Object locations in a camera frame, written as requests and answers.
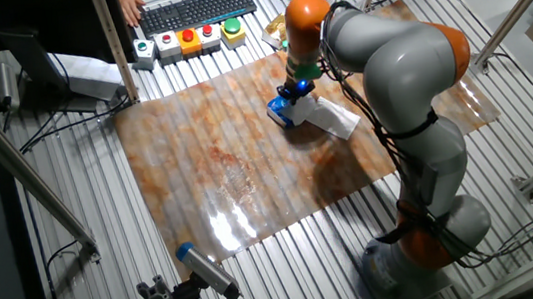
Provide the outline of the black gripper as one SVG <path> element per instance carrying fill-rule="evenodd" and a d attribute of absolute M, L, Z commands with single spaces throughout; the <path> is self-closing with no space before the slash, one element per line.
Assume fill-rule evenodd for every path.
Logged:
<path fill-rule="evenodd" d="M 314 82 L 312 80 L 298 80 L 289 81 L 277 87 L 278 95 L 283 98 L 286 106 L 294 105 L 295 108 L 300 108 L 307 102 L 307 95 L 315 89 Z"/>

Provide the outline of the person's hand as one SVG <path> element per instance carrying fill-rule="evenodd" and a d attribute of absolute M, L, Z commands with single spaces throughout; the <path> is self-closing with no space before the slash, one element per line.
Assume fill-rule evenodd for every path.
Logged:
<path fill-rule="evenodd" d="M 127 24 L 133 28 L 138 27 L 142 19 L 141 7 L 145 2 L 143 0 L 119 0 L 119 2 Z"/>

